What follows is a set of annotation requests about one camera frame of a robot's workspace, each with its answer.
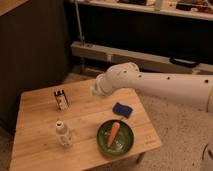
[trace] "tiled floor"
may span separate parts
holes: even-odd
[[[65,83],[90,79],[70,74]],[[91,169],[91,171],[199,171],[204,146],[213,134],[213,114],[198,111],[138,92],[162,142],[136,165],[136,157]],[[0,136],[0,170],[7,171],[12,141]]]

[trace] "blue sponge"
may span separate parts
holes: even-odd
[[[129,118],[129,116],[131,115],[133,109],[127,105],[122,105],[120,104],[119,102],[117,102],[112,111],[115,113],[115,114],[118,114],[118,115],[122,115],[126,118]]]

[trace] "green bowl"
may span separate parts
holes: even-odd
[[[110,130],[112,124],[114,122],[120,123],[120,129],[111,145],[111,147],[107,147],[107,142],[110,134]],[[132,129],[123,121],[120,120],[109,120],[104,122],[97,133],[97,142],[100,148],[100,151],[109,157],[121,156],[127,153],[134,142],[134,134]]]

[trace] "plastic container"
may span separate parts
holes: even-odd
[[[70,128],[62,121],[56,122],[56,137],[64,147],[72,145],[72,134]]]

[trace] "carrot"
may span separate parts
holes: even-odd
[[[113,143],[113,141],[115,139],[115,136],[118,133],[119,128],[120,128],[120,123],[119,122],[114,122],[112,124],[112,128],[110,130],[110,135],[109,135],[109,139],[108,139],[108,143],[107,143],[107,147],[108,148],[112,145],[112,143]]]

